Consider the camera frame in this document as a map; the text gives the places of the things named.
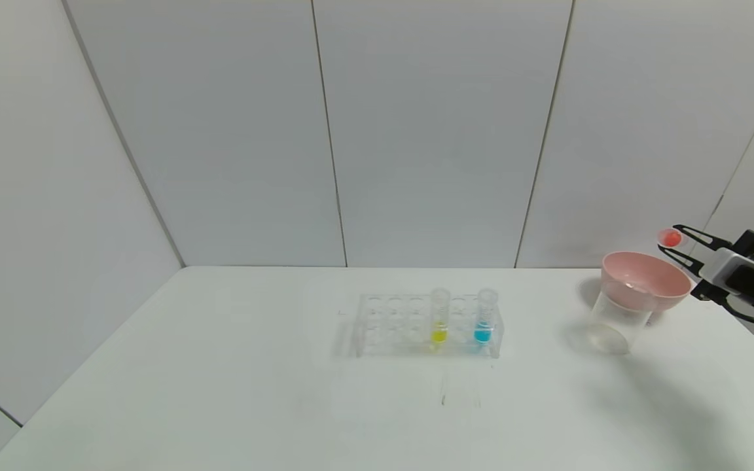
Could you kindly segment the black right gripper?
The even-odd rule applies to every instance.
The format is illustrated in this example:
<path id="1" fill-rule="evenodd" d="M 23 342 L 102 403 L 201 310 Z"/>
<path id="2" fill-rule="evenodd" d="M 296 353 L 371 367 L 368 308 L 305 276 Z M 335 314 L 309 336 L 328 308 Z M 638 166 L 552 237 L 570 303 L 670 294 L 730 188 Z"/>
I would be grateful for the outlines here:
<path id="1" fill-rule="evenodd" d="M 700 282 L 692 295 L 700 300 L 709 300 L 728 311 L 734 308 L 729 298 L 737 298 L 754 307 L 754 231 L 745 230 L 735 242 L 727 241 L 709 233 L 701 232 L 685 224 L 674 224 L 674 230 L 685 238 L 693 239 L 712 251 L 707 262 L 701 262 L 682 251 L 683 244 L 664 245 L 658 250 Z"/>

